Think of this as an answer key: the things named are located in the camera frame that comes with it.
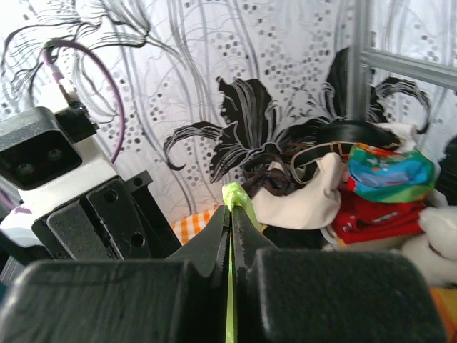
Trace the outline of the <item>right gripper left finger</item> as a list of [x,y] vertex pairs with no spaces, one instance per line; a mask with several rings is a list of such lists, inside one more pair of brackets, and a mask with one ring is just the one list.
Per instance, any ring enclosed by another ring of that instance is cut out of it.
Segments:
[[223,342],[229,211],[165,259],[36,262],[1,305],[3,342]]

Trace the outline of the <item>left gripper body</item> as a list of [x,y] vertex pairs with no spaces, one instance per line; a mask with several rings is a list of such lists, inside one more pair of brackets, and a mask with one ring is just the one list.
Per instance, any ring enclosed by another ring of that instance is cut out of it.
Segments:
[[95,135],[84,106],[59,114],[38,106],[1,121],[1,175],[18,189],[35,189],[81,166],[76,143]]

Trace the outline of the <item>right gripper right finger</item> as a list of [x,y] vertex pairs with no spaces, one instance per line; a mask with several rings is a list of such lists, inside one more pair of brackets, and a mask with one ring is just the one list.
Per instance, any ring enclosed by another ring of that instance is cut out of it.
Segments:
[[417,268],[390,252],[280,249],[235,207],[236,342],[446,342]]

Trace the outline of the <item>green trash bag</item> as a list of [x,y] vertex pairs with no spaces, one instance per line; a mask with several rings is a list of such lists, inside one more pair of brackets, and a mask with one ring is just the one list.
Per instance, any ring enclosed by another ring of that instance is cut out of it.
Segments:
[[[231,182],[222,186],[222,196],[224,204],[232,212],[235,206],[241,206],[246,210],[248,218],[254,227],[262,232],[266,226],[258,222],[250,196],[238,182]],[[234,310],[233,310],[233,263],[232,263],[232,244],[229,244],[229,265],[228,265],[228,294],[226,312],[226,333],[225,343],[234,343]]]

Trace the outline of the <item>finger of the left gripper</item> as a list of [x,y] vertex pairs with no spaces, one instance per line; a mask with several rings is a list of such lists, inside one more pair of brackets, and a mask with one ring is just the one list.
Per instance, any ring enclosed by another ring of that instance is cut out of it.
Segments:
[[143,171],[126,181],[113,177],[86,195],[115,259],[164,259],[181,247],[148,189],[152,182]]
[[108,207],[76,200],[38,218],[32,232],[53,259],[124,258],[116,242],[119,223]]

